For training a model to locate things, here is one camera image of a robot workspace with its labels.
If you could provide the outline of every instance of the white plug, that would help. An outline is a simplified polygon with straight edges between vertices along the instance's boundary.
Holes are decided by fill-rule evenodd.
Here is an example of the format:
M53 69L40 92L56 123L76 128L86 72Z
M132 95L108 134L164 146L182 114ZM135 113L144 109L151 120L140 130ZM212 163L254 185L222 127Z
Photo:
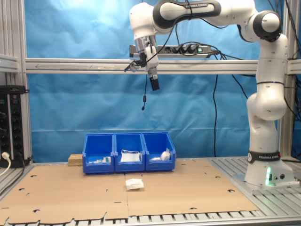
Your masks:
M5 159L6 161L10 162L9 154L8 154L7 152L3 152L1 156L2 156L2 158Z
M9 159L9 154L8 154L7 152L3 152L1 156L2 156L3 159L5 159L6 161L8 161L8 167L6 168L6 170L4 170L4 171L0 174L0 177L1 177L2 175L4 175L4 174L9 170L10 165L11 165L11 161L10 161L10 159Z

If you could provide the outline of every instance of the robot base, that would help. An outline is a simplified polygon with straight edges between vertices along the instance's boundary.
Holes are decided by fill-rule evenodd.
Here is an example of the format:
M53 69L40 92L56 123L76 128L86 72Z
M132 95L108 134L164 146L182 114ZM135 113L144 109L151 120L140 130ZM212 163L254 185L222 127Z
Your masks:
M293 170L282 160L249 163L246 176L235 175L233 178L250 194L260 190L300 186Z

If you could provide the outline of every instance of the metal table surface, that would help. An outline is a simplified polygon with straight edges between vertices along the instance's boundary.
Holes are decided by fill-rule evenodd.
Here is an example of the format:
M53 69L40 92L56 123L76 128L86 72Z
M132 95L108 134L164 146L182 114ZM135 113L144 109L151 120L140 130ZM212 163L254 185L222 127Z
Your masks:
M249 194L246 190L233 180L236 174L245 174L247 159L245 157L229 158L206 158L218 170L220 170L240 191L250 199L258 208L258 211L240 212L217 212L198 214L171 214L152 216L133 216L123 220L84 220L74 221L57 226L98 226L98 225L301 225L301 188L273 189L260 192L256 195ZM35 166L40 165L61 165L66 163L35 163L27 166L24 176ZM301 164L287 163L297 172L301 172ZM14 180L22 169L10 169L9 172L0 178L0 191L10 181ZM15 226L44 226L42 224L18 224Z

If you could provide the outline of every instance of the cardboard sheet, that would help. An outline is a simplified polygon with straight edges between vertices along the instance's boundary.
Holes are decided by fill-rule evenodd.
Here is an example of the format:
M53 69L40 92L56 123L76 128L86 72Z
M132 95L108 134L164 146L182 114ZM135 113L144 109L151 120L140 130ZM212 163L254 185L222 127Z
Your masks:
M144 188L126 190L125 180ZM62 224L128 216L252 211L258 208L207 160L177 161L174 172L86 176L81 167L37 166L0 202L0 225Z
M207 160L177 161L169 173L126 174L132 178L144 188L127 192L129 216L258 210Z
M128 218L124 174L85 176L81 167L37 166L0 202L0 225Z

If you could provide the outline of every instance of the white object in bin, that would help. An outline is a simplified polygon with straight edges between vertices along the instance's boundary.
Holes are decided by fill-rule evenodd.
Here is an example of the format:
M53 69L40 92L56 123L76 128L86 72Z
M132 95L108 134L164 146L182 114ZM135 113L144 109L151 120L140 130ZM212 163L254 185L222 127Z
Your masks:
M169 149L167 148L166 151L164 151L161 154L161 157L155 157L150 159L150 161L168 161L170 159L170 152Z
M120 162L128 162L128 161L140 161L139 151L128 151L122 149Z
M161 158L160 157L155 157L155 158L152 158L150 159L151 161L161 161Z
M144 188L144 184L141 179L126 180L127 191Z
M104 157L103 159L97 159L96 161L90 161L89 163L106 163L111 162L111 157Z
M166 151L164 151L162 154L161 154L161 160L162 161L168 161L170 158L170 153L169 153L169 149L167 148Z

